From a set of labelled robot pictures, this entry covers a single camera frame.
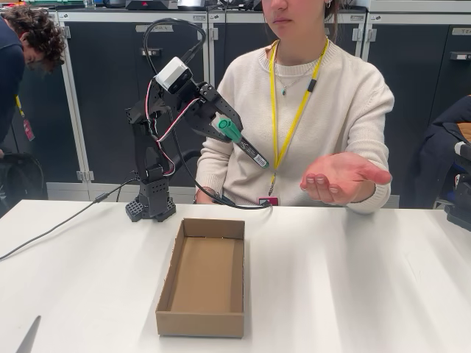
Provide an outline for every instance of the black bag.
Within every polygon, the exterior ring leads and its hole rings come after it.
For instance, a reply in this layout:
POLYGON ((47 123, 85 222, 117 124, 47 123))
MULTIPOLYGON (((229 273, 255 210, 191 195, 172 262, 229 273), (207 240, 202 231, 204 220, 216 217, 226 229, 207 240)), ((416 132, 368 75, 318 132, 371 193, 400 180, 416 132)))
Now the black bag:
POLYGON ((31 154, 5 154, 0 159, 0 217, 24 199, 47 200, 43 170, 31 154))

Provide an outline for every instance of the sweater cuff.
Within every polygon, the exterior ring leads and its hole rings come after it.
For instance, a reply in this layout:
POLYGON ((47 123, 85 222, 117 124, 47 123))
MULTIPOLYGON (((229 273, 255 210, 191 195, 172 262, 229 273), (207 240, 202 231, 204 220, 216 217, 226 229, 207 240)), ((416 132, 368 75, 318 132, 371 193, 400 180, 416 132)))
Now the sweater cuff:
POLYGON ((382 206, 388 201, 391 193, 391 184, 375 186, 375 193, 373 193, 368 199, 362 202, 351 202, 347 204, 347 207, 357 213, 372 213, 382 208, 382 206))
POLYGON ((219 195, 222 196, 222 185, 224 184, 224 179, 220 178, 216 175, 206 174, 206 175, 198 175, 196 176, 196 181, 202 186, 211 188, 216 191, 219 195))

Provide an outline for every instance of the woman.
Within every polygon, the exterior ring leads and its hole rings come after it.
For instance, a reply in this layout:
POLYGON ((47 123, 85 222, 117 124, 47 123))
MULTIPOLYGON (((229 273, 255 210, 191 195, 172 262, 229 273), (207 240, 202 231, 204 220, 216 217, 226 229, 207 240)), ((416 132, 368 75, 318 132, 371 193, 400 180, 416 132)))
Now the woman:
MULTIPOLYGON (((262 1, 280 40, 236 59, 219 92, 270 166, 208 139, 197 181, 236 204, 270 195, 285 206, 321 201, 375 211, 390 194, 383 130, 391 91, 374 66, 325 37, 324 19, 336 14, 339 0, 262 1)), ((197 192, 196 202, 212 200, 197 192)))

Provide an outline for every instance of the table surface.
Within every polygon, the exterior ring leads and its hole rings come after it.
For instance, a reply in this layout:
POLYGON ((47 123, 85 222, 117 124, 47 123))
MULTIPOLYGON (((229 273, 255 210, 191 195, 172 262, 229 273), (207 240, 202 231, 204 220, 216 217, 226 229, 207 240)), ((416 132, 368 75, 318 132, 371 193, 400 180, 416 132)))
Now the table surface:
MULTIPOLYGON (((0 254, 85 202, 21 202, 0 220, 0 254)), ((37 315, 33 353, 471 352, 471 233, 442 210, 234 210, 177 205, 131 223, 92 206, 0 262, 0 352, 37 315), (246 221, 245 336, 157 334, 154 310, 184 218, 246 221)))

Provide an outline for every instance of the yellow lanyard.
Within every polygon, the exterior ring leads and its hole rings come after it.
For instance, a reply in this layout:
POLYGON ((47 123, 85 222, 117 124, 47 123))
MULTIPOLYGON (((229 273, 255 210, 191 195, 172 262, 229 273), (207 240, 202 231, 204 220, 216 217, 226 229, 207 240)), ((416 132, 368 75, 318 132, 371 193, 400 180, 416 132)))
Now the yellow lanyard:
POLYGON ((278 154, 278 136, 277 136, 276 94, 275 94, 275 57, 276 57, 278 42, 274 44, 274 47, 272 49, 272 56, 270 57, 269 74, 270 74, 270 96, 272 99, 272 131, 273 131, 273 152, 275 156, 275 164, 274 164, 275 172, 273 173, 273 176, 272 176, 272 181, 271 181, 272 186, 270 187, 269 196, 271 196, 273 192, 273 187, 275 186, 275 177, 276 177, 277 169, 281 164, 281 161, 286 153, 286 150, 288 149, 291 139, 293 138, 294 131, 296 130, 297 125, 300 122, 302 112, 306 104, 308 103, 309 97, 311 96, 311 93, 314 90, 314 86, 317 80, 317 74, 319 73, 319 67, 320 67, 322 58, 324 57, 324 54, 327 50, 328 43, 329 43, 329 40, 326 40, 321 56, 319 60, 317 60, 316 65, 314 66, 312 79, 309 83, 308 88, 304 92, 304 95, 302 96, 300 106, 297 108, 296 115, 294 116, 294 119, 291 122, 291 126, 288 130, 288 134, 286 135, 285 141, 283 142, 283 145, 281 146, 281 151, 279 154, 278 154))
POLYGON ((20 111, 20 115, 22 118, 24 118, 24 113, 23 113, 23 109, 21 109, 21 102, 20 102, 20 97, 17 95, 15 96, 15 101, 16 101, 16 107, 18 107, 18 110, 20 111))

